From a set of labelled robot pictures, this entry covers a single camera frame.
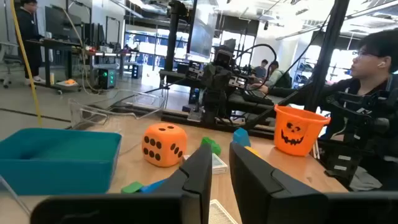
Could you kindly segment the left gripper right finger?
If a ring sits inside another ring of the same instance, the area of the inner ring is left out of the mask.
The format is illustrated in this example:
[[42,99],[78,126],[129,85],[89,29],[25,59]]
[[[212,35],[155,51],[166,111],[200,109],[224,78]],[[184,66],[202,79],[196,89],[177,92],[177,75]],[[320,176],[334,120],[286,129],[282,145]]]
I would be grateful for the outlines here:
[[322,193],[235,142],[229,165],[243,223],[397,223],[396,192]]

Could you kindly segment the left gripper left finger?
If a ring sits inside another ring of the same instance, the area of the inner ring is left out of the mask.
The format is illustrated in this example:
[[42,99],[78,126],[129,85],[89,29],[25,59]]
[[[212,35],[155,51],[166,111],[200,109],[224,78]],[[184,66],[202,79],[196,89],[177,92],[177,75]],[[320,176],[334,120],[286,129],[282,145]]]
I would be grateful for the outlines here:
[[212,153],[201,145],[153,192],[49,197],[31,223],[208,223]]

